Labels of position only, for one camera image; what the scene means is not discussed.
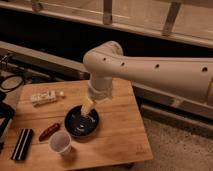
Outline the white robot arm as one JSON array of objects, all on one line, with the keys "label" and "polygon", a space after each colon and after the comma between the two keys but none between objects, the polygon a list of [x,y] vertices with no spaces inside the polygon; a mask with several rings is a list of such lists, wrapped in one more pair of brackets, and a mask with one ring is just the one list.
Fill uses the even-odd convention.
[{"label": "white robot arm", "polygon": [[112,80],[122,78],[140,84],[151,99],[213,119],[213,58],[127,57],[108,41],[87,51],[83,64],[92,100],[111,96]]}]

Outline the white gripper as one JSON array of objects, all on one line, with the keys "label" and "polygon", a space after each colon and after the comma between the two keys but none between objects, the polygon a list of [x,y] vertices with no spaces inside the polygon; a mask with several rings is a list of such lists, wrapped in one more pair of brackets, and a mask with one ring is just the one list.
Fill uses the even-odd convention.
[{"label": "white gripper", "polygon": [[101,83],[88,82],[88,96],[83,100],[81,107],[81,114],[88,115],[91,110],[95,107],[96,102],[94,100],[103,100],[105,98],[112,97],[112,81],[103,80]]}]

